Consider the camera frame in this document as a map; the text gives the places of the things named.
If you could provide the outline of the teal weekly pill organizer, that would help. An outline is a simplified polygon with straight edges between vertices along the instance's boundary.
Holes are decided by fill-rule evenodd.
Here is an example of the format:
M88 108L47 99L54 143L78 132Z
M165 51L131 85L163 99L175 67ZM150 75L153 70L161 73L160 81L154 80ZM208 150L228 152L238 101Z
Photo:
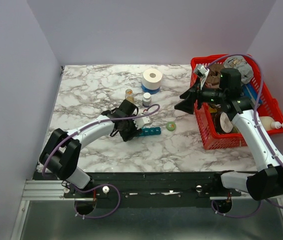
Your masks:
M138 137L159 136L161 135L160 127L144 127Z

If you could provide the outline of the green bottle cap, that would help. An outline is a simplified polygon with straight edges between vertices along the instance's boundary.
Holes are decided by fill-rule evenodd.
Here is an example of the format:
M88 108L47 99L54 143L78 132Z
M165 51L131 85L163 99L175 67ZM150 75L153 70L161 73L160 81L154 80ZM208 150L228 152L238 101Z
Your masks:
M170 132L173 132L176 130L176 123L174 121L169 121L167 124L166 124L166 129Z

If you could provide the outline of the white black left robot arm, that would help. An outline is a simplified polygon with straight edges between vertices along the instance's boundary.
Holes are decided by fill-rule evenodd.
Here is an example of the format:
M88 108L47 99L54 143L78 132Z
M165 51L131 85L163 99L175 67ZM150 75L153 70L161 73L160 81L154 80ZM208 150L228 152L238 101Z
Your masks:
M106 135L113 137L119 133L123 141L132 140L142 132L132 119L138 113L135 104L123 100L119 107L103 111L86 125L67 131L57 128L44 146L39 162L58 179L73 184L75 192L86 198L92 193L93 186L91 177L78 166L81 150Z

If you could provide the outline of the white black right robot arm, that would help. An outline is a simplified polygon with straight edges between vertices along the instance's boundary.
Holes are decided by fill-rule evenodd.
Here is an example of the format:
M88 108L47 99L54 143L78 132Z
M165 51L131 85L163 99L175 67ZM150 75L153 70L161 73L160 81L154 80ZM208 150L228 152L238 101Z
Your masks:
M230 189L249 193L256 200L283 195L283 155L276 148L263 127L251 99L242 94L241 73L235 68L220 71L219 88L205 87L209 69L198 65L194 71L195 83L180 95L176 110L188 114L202 103L220 105L231 123L242 134L255 161L257 173L227 171L211 184L212 192L223 196Z

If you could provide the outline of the brown wrapped roll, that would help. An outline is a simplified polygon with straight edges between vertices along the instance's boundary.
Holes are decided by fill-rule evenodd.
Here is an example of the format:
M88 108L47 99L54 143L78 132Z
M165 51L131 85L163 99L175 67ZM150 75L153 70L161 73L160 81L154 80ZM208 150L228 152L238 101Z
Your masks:
M224 65L220 63L214 63L209 67L209 73L205 81L205 86L212 89L218 89L220 86L221 70L224 69Z

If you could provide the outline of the white pill bottle blue label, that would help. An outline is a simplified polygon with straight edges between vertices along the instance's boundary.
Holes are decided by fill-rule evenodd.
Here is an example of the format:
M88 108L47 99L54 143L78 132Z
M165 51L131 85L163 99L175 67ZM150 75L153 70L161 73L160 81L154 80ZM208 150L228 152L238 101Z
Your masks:
M144 107L149 107L152 102L152 95L149 92L145 92L142 96L142 105Z

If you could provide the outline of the clear jar yellow capsules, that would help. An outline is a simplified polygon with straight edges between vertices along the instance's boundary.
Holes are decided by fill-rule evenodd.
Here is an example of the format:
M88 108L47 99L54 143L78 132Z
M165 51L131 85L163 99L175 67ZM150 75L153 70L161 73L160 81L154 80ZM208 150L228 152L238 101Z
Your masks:
M125 91L125 99L131 103L135 102L134 93L132 89L127 89Z

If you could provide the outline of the white paper roll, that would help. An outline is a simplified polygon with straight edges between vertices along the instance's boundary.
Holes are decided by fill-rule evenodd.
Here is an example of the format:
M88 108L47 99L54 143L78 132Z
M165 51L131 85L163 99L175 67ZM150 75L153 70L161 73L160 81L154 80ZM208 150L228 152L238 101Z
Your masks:
M149 68L142 74L142 86L148 90L157 90L161 87L163 74L155 69Z

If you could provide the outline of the blue carton box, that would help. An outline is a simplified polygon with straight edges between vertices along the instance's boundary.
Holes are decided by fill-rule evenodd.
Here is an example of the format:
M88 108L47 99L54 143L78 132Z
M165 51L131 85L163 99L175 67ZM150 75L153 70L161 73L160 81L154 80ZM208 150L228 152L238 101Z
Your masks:
M243 84L241 88L242 88L243 96L248 97L255 105L258 93L253 87L253 85L251 83Z

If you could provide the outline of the grey crumpled bag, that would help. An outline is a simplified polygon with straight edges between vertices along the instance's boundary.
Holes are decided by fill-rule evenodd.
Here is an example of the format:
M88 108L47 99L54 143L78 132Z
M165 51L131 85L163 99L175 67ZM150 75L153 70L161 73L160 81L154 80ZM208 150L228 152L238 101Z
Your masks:
M246 59L241 55L234 55L228 57L224 61L223 65L225 68L237 69L241 74L242 84L248 84L254 76L252 67L248 64Z

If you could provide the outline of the cream squeeze bottle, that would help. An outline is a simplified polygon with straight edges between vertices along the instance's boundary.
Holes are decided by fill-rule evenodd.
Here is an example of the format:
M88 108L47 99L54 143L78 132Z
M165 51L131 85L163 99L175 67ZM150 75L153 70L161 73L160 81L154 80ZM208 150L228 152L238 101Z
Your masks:
M259 119L266 131L283 129L283 122L275 121L270 116L260 116Z

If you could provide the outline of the red plastic basket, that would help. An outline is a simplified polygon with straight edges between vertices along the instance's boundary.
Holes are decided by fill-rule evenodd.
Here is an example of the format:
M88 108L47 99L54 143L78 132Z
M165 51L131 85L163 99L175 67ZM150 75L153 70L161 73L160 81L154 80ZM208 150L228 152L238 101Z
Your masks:
M256 91L261 90L261 99L263 104L257 108L258 118L269 116L275 121L283 122L283 114L280 110L278 101L272 97L267 85L261 84L261 80L264 79L264 75L261 73L260 66L252 59L250 55L245 57L248 64L252 66L254 77L250 81ZM196 116L199 132L201 135L203 147L205 150L225 149L225 148L237 148L256 147L257 141L263 141L260 136L259 129L263 129L263 125L260 119L255 123L254 111L246 110L241 114L237 114L232 119L231 125L238 128L239 133L226 133L219 134L216 132L216 128L213 122L211 113L209 112L209 106L207 103L203 103L201 109L198 109L198 104L194 105L194 114Z

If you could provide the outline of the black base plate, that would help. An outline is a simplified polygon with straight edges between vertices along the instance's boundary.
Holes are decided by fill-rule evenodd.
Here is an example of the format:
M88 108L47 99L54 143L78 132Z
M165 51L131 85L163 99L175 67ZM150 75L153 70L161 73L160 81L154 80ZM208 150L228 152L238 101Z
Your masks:
M235 199L251 196L238 188L223 187L221 172L95 172L87 190L76 190L59 182L51 173L48 179L34 174L42 183L53 183L62 189L62 198L74 200L80 207L95 205L99 209L121 208L209 208L211 201L219 204L221 212L228 212Z

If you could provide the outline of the aluminium rail frame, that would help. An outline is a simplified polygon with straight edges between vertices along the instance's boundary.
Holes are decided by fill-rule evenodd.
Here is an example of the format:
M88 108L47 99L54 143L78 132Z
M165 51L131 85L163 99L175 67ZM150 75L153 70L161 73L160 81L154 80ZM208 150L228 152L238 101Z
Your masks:
M185 190L121 190L120 195L122 199L130 197L176 197L183 198L187 192ZM212 194L204 191L201 185L198 185L194 191L190 191L195 198L206 198L209 200L226 200L230 198L235 199L251 199L252 197L246 192L228 189L225 193ZM57 200L74 200L92 202L97 199L107 198L114 194L115 199L118 194L112 187L107 187L106 192L102 188L97 189L95 192L81 193L70 189L67 185L63 185L60 180L27 180L22 192L23 201L57 201Z

